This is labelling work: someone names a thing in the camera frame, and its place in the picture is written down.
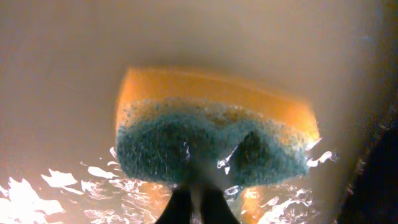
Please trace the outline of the green and yellow sponge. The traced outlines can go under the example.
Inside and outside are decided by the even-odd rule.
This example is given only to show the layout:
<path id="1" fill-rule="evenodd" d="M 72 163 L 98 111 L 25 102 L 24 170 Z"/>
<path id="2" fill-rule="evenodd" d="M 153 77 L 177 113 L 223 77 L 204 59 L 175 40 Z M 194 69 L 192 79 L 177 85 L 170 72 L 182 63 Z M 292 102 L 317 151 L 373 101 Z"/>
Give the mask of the green and yellow sponge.
<path id="1" fill-rule="evenodd" d="M 116 156 L 128 176 L 223 189 L 308 173 L 320 140 L 313 111 L 241 80 L 183 68 L 129 68 L 116 115 Z"/>

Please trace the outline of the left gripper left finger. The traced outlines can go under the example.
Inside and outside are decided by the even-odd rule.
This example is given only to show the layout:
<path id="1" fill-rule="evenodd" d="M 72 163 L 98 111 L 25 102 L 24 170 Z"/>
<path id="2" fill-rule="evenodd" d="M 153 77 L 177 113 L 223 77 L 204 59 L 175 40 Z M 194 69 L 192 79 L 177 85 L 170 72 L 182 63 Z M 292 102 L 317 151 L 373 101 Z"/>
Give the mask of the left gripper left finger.
<path id="1" fill-rule="evenodd" d="M 173 189 L 167 206 L 155 224 L 190 224 L 192 213 L 191 188 L 180 185 Z"/>

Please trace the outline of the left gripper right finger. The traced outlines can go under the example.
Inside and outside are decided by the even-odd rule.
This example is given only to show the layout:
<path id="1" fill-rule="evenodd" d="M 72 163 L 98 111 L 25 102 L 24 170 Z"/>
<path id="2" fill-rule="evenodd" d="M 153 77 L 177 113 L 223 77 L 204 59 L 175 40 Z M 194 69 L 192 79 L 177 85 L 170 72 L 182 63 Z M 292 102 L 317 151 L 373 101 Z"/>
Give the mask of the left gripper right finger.
<path id="1" fill-rule="evenodd" d="M 239 224 L 220 189 L 211 187 L 203 189 L 200 213 L 204 224 Z"/>

